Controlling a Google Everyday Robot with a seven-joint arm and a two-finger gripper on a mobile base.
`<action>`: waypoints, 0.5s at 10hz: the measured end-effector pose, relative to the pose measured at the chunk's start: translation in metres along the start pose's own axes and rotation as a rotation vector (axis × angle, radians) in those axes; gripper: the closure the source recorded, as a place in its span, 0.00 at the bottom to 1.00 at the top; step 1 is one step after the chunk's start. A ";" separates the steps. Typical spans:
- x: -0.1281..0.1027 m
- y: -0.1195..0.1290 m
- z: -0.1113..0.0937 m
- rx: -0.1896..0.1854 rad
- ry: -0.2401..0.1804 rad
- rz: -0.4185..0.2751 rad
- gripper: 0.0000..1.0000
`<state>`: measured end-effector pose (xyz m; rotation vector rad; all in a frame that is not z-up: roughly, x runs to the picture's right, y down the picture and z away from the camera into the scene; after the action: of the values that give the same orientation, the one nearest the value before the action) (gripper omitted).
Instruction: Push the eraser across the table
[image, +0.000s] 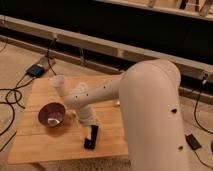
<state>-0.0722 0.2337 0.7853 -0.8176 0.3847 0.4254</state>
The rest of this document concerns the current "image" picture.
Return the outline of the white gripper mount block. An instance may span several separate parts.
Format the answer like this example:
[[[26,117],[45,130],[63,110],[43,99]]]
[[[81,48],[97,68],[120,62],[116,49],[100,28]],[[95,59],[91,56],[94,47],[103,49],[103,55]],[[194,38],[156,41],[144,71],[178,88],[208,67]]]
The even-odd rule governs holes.
[[[84,139],[84,148],[93,150],[96,146],[96,139],[98,135],[99,120],[96,115],[92,115],[86,119],[79,119],[79,123],[83,126],[88,126],[86,128],[86,137]]]

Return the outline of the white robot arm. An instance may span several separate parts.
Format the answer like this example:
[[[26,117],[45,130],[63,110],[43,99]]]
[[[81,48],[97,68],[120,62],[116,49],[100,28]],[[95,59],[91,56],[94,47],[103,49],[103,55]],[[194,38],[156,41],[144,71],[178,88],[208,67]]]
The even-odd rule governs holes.
[[[172,62],[143,61],[96,88],[67,95],[64,103],[84,119],[87,105],[119,100],[132,170],[190,171],[180,82],[180,71]]]

